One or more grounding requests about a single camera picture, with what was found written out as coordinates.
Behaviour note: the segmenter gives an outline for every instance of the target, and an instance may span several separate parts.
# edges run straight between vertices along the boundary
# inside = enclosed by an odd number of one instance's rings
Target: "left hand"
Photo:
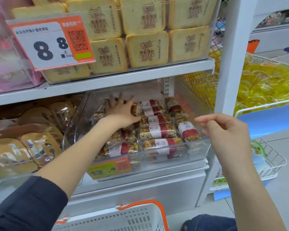
[[[133,104],[134,97],[125,103],[122,93],[119,95],[118,102],[111,96],[109,102],[106,102],[106,117],[114,118],[119,128],[126,128],[141,119],[141,117],[135,117],[131,114]]]

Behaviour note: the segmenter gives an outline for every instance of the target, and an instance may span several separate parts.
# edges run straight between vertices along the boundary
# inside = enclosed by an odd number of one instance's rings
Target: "price tag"
[[[131,172],[128,157],[92,164],[87,170],[87,173],[95,180],[127,172]]]
[[[7,23],[35,71],[95,62],[80,14]]]

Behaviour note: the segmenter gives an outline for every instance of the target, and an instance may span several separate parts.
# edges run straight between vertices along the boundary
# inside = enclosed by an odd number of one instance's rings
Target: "shopping basket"
[[[156,200],[117,206],[58,221],[53,231],[169,231],[162,204]]]

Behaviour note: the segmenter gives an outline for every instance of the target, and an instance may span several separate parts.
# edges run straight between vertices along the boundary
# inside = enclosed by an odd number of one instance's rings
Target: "hand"
[[[250,167],[254,169],[246,123],[221,113],[200,116],[195,121],[202,125],[202,132],[210,137],[225,177],[239,174]]]
[[[119,128],[128,127],[141,119],[141,117],[135,117],[131,114],[133,104],[134,97],[125,102],[122,93],[120,93],[118,102],[116,102],[114,97],[110,96],[109,102],[106,102],[106,116],[114,118]]]

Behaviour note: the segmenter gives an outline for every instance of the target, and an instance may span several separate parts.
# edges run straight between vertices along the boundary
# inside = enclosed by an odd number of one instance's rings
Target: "dark sleeve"
[[[32,176],[0,204],[0,230],[51,230],[67,202],[56,184]]]

